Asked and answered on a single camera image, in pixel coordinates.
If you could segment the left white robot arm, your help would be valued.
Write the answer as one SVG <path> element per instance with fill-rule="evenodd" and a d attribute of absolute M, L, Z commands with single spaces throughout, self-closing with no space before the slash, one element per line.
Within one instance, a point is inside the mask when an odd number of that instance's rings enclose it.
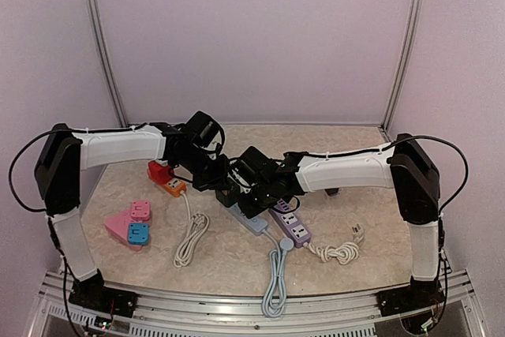
<path fill-rule="evenodd" d="M 211 119 L 172 126 L 151 122 L 124 129 L 71 129 L 61 123 L 42 133 L 45 145 L 34 169 L 56 248 L 70 267 L 78 293 L 93 309 L 110 302 L 80 221 L 80 174 L 93 167 L 161 160 L 184 167 L 195 190 L 225 189 L 229 160 L 209 145 L 223 128 Z"/>

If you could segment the dark blue plug charger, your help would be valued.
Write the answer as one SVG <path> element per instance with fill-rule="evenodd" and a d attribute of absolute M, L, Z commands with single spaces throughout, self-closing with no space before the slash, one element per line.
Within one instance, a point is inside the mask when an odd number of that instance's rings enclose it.
<path fill-rule="evenodd" d="M 339 188 L 325 189 L 325 193 L 329 197 L 336 196 L 339 193 Z"/>

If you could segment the light blue power strip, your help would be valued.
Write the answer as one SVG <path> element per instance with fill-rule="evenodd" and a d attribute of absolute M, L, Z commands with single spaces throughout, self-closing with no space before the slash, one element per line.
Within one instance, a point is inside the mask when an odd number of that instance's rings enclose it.
<path fill-rule="evenodd" d="M 234 204 L 227 209 L 227 211 L 248 231 L 250 231 L 255 236 L 260 236 L 263 232 L 268 229 L 268 222 L 266 219 L 254 216 L 248 219 L 239 208 L 238 204 Z"/>

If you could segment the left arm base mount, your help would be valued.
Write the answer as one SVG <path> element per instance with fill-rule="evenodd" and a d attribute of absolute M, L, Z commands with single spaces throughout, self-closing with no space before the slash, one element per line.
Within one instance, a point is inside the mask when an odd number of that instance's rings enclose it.
<path fill-rule="evenodd" d="M 106 286 L 100 271 L 89 279 L 75 281 L 69 295 L 72 305 L 128 318 L 133 317 L 137 299 L 135 292 Z"/>

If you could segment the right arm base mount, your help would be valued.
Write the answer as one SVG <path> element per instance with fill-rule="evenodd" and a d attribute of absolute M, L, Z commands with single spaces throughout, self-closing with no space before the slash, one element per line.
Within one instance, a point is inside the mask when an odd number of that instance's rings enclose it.
<path fill-rule="evenodd" d="M 443 303 L 444 294 L 437 279 L 424 282 L 410 279 L 406 286 L 382 290 L 376 294 L 382 317 L 408 313 Z"/>

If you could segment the orange power strip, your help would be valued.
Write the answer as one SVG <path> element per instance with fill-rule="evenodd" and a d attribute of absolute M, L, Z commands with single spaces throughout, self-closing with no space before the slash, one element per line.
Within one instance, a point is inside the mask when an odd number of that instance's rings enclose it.
<path fill-rule="evenodd" d="M 173 197 L 180 197 L 187 190 L 185 183 L 175 177 L 167 184 L 157 186 L 167 191 Z"/>

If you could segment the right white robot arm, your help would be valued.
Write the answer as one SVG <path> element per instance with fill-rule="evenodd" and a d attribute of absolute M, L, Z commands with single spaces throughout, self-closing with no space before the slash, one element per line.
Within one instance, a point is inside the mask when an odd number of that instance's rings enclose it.
<path fill-rule="evenodd" d="M 289 201 L 327 189 L 377 187 L 395 191 L 398 209 L 410 229 L 413 254 L 411 279 L 404 302 L 419 309 L 435 293 L 443 248 L 440 173 L 420 146 L 422 135 L 400 133 L 391 143 L 348 152 L 286 152 L 283 160 L 268 158 L 249 147 L 231 166 L 245 193 L 238 198 L 252 218 Z"/>

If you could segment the dark green cube adapter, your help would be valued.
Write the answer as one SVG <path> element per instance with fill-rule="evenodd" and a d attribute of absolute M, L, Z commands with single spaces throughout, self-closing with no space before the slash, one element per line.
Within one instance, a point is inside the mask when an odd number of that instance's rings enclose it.
<path fill-rule="evenodd" d="M 230 208 L 238 202 L 240 195 L 240 188 L 238 186 L 231 186 L 229 189 L 217 189 L 215 191 L 215 198 L 225 208 Z"/>

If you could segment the purple power strip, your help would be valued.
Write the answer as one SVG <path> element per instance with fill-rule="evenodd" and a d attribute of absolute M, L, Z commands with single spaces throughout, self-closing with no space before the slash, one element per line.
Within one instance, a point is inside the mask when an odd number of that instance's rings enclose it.
<path fill-rule="evenodd" d="M 287 202 L 279 200 L 278 203 L 268 211 L 282 232 L 294 242 L 294 246 L 297 249 L 310 243 L 312 240 L 312 233 L 296 216 L 294 208 Z"/>

